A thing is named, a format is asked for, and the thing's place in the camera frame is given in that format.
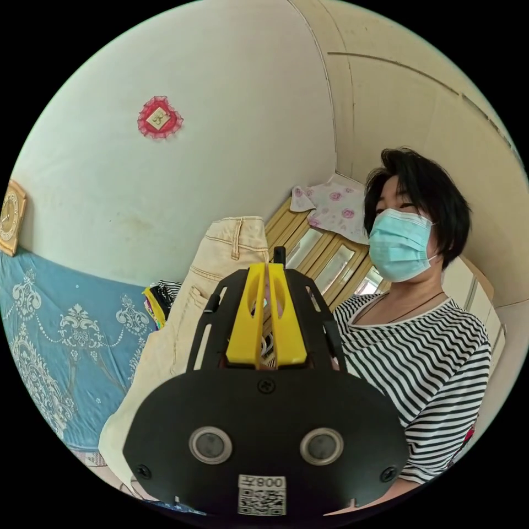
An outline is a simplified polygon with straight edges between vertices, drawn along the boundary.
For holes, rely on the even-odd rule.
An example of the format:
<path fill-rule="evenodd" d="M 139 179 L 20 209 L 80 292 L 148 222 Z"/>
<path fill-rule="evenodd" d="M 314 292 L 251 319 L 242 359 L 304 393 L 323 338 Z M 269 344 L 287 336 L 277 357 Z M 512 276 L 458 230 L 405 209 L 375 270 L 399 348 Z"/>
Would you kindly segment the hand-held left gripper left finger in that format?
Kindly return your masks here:
<path fill-rule="evenodd" d="M 230 366 L 258 369 L 261 363 L 266 264 L 252 264 L 246 275 L 239 307 L 226 350 Z"/>

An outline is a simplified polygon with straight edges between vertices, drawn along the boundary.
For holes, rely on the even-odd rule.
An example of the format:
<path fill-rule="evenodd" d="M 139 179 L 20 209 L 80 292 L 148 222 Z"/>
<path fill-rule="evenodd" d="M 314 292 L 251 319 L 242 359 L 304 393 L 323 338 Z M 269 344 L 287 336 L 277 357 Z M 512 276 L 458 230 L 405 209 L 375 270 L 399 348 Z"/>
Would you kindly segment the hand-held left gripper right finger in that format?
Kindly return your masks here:
<path fill-rule="evenodd" d="M 280 263 L 268 265 L 268 306 L 271 312 L 277 369 L 300 367 L 307 360 L 307 351 L 286 272 Z"/>

